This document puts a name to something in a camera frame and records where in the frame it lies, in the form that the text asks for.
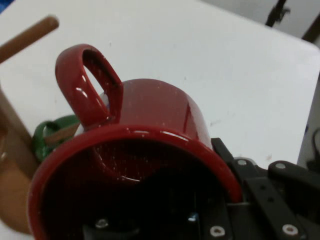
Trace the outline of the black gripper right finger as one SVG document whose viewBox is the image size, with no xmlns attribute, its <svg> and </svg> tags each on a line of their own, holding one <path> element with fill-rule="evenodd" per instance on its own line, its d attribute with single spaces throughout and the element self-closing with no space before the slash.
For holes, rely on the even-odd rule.
<svg viewBox="0 0 320 240">
<path fill-rule="evenodd" d="M 242 190 L 242 201 L 222 193 L 208 199 L 201 217 L 204 240 L 317 240 L 320 237 L 320 174 L 287 161 L 263 169 L 235 158 L 219 138 L 213 149 L 228 164 Z"/>
</svg>

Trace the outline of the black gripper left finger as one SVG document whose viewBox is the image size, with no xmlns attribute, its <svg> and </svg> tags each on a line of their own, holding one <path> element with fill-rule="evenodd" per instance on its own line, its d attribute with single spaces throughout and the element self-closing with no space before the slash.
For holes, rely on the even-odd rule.
<svg viewBox="0 0 320 240">
<path fill-rule="evenodd" d="M 110 223 L 106 217 L 100 217 L 82 225 L 84 240 L 134 240 L 140 228 L 126 224 Z"/>
</svg>

